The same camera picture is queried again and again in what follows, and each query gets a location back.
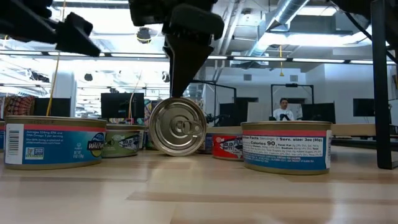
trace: person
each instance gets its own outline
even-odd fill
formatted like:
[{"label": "person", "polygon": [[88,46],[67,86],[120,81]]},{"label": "person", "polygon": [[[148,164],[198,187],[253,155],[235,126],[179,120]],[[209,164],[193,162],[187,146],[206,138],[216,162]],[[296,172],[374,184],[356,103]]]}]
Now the person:
[{"label": "person", "polygon": [[280,108],[274,110],[273,117],[277,121],[294,121],[293,112],[287,109],[287,106],[289,105],[287,99],[286,98],[280,99],[279,104]]}]

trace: computer monitor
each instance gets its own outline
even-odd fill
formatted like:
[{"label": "computer monitor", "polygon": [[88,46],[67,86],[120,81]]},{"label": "computer monitor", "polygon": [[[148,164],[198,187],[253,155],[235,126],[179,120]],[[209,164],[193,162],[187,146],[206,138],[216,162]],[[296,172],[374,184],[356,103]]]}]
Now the computer monitor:
[{"label": "computer monitor", "polygon": [[302,105],[303,121],[327,121],[336,123],[334,103],[315,103]]},{"label": "computer monitor", "polygon": [[374,116],[374,99],[353,99],[355,117]]},{"label": "computer monitor", "polygon": [[[131,93],[101,93],[102,118],[128,118]],[[134,93],[131,100],[131,117],[144,118],[144,94]]]},{"label": "computer monitor", "polygon": [[[36,98],[34,116],[46,116],[50,98]],[[70,117],[70,98],[52,98],[50,116]]]}]

